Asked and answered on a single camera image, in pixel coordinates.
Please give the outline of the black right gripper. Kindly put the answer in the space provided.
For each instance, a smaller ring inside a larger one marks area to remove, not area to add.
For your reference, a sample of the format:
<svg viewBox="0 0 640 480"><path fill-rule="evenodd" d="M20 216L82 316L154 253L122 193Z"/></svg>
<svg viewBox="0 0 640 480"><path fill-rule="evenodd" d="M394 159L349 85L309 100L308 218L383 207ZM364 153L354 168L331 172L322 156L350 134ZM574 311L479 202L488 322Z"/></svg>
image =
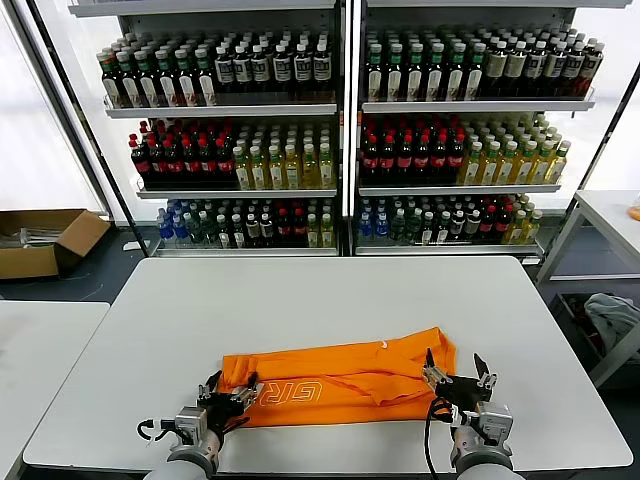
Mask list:
<svg viewBox="0 0 640 480"><path fill-rule="evenodd" d="M435 363L432 350L426 351L423 377L427 385L437 385L435 394L456 405L459 410L475 411L478 402L489 402L497 382L497 374L489 370L487 363L474 354L474 364L478 379L470 377L450 377Z"/></svg>

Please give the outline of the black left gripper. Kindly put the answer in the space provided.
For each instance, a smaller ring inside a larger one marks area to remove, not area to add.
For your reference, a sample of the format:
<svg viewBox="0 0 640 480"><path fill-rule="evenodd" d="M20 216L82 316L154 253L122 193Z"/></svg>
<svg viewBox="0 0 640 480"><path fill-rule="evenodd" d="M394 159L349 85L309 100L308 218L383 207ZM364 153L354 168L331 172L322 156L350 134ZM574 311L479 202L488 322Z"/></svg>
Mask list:
<svg viewBox="0 0 640 480"><path fill-rule="evenodd" d="M252 405L258 398L264 384L257 372L249 375L247 383L234 389L234 394L216 393L222 371L212 374L198 386L198 406L206 412L206 423L210 430L234 430L246 424L246 405Z"/></svg>

